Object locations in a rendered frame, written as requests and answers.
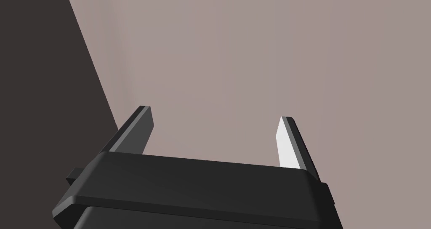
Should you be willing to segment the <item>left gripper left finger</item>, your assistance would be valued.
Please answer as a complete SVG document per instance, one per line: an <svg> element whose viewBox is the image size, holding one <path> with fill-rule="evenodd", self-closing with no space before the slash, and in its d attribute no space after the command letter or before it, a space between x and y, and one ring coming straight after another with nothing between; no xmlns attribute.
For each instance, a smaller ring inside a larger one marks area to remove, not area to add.
<svg viewBox="0 0 431 229"><path fill-rule="evenodd" d="M101 152L142 154L153 128L151 107L139 106Z"/></svg>

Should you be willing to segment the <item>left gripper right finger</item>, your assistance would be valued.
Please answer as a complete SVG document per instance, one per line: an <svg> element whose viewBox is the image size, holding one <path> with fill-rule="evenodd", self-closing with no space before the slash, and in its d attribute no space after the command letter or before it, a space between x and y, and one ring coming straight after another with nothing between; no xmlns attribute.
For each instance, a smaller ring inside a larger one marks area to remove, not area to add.
<svg viewBox="0 0 431 229"><path fill-rule="evenodd" d="M316 166L292 117L281 116L276 131L276 143L281 167L306 170L320 181Z"/></svg>

